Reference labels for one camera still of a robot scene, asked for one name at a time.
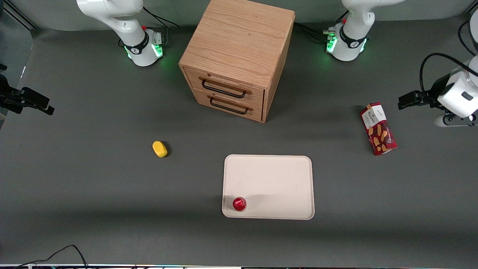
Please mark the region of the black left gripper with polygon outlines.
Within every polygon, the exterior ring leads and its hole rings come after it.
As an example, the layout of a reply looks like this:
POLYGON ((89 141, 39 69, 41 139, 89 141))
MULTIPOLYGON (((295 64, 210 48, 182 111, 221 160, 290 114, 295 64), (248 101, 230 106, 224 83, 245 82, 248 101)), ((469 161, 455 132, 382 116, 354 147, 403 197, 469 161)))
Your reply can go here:
POLYGON ((429 105, 430 108, 445 109, 445 107, 438 101, 438 97, 447 87, 447 82, 450 75, 444 75, 437 79, 430 90, 427 90, 428 102, 423 101, 423 93, 421 91, 412 91, 399 97, 398 109, 405 109, 414 106, 429 105))

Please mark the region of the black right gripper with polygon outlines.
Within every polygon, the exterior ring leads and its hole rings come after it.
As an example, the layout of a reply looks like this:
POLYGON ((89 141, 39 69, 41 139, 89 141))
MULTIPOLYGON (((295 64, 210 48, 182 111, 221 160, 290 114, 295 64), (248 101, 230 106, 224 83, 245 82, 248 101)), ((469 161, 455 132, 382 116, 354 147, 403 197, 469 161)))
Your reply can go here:
POLYGON ((49 106, 50 99, 29 87, 22 88, 22 102, 29 106, 22 106, 14 94, 17 89, 10 87, 7 78, 0 75, 0 107, 16 114, 21 114, 24 108, 36 109, 47 115, 53 115, 55 109, 49 106))

